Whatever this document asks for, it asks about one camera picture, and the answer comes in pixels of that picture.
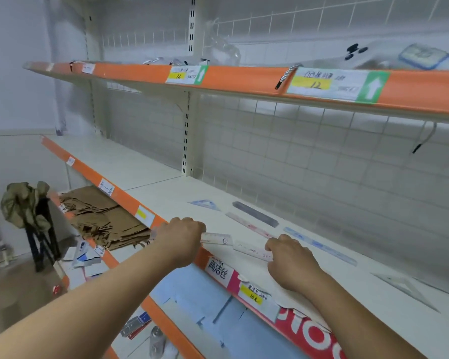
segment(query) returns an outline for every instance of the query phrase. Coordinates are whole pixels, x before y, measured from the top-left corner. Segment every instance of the blue triangle ruler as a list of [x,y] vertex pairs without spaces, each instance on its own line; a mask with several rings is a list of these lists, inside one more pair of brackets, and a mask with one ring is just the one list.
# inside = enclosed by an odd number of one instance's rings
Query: blue triangle ruler
[[211,200],[205,199],[205,200],[197,200],[197,201],[188,201],[189,204],[198,205],[203,208],[213,209],[217,211],[221,211],[215,203],[213,203]]

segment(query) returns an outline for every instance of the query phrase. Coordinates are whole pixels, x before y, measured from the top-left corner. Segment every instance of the blue ruler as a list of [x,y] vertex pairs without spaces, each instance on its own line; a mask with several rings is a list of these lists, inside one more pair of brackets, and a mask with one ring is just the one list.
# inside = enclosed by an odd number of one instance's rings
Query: blue ruler
[[358,262],[355,259],[352,259],[351,257],[349,257],[349,256],[347,256],[347,255],[345,255],[345,254],[343,254],[341,252],[338,252],[335,249],[333,249],[331,247],[328,247],[328,246],[326,246],[326,245],[324,245],[324,244],[322,244],[322,243],[320,243],[318,241],[315,241],[314,239],[311,239],[311,238],[307,237],[306,235],[302,235],[301,233],[295,231],[294,229],[286,227],[284,229],[284,231],[287,234],[292,235],[294,238],[298,238],[301,241],[309,243],[313,247],[319,248],[322,251],[327,252],[330,255],[333,255],[334,257],[337,257],[337,258],[343,260],[344,262],[349,263],[350,265],[353,265],[353,266],[357,266],[358,265]]

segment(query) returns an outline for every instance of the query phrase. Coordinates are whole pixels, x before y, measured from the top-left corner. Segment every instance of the person's left hand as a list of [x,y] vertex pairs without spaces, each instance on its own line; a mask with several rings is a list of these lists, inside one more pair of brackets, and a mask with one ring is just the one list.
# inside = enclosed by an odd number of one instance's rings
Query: person's left hand
[[192,218],[173,218],[169,224],[162,224],[156,230],[154,245],[159,246],[170,258],[174,268],[185,267],[193,263],[201,247],[201,233],[206,225]]

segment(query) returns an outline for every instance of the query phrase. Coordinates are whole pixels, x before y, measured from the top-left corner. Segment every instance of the wire mesh back panel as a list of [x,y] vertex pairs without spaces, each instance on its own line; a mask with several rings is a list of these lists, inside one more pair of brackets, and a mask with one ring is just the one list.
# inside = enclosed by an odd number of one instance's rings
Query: wire mesh back panel
[[[106,60],[186,54],[187,0],[98,6]],[[339,57],[376,40],[449,52],[449,0],[221,0],[214,17],[241,65]],[[181,111],[109,93],[112,138],[179,166]],[[449,291],[449,124],[412,153],[432,130],[424,119],[203,94],[193,176]]]

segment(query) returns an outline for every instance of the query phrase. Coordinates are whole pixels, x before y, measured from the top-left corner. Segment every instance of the brown floor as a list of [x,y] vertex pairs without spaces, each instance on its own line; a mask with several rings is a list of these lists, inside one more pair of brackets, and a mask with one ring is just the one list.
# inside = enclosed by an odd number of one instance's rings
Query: brown floor
[[0,267],[0,333],[54,299],[54,285],[60,284],[54,268],[36,273],[31,257]]

